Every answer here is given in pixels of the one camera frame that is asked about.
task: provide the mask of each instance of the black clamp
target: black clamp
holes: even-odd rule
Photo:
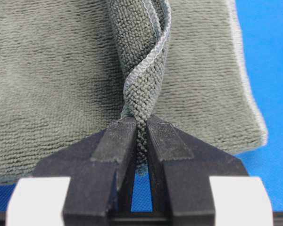
[[[242,162],[156,116],[147,122],[147,135],[152,213],[130,212],[136,162],[133,118],[119,120],[37,164],[34,177],[71,177],[63,210],[66,226],[149,218],[174,226],[214,225],[208,176],[247,176]]]

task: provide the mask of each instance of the towel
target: towel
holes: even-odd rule
[[[0,0],[0,184],[150,114],[228,153],[266,143],[234,0]]]

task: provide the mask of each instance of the pinched fabric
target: pinched fabric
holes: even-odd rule
[[[171,29],[168,0],[107,0],[125,77],[122,117],[138,122],[137,166],[146,170],[146,121],[161,91]]]

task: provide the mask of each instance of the white edge binding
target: white edge binding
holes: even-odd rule
[[[262,113],[258,109],[258,106],[251,92],[250,81],[247,76],[246,67],[245,67],[242,32],[237,16],[236,3],[235,0],[225,0],[225,3],[229,9],[229,22],[231,27],[232,39],[233,39],[233,47],[240,71],[241,83],[244,89],[244,96],[262,132],[261,145],[264,146],[267,144],[268,131]]]

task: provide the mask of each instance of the white block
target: white block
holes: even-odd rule
[[[70,178],[20,179],[8,203],[6,226],[63,226]]]
[[[210,177],[215,226],[272,226],[270,200],[258,177]]]

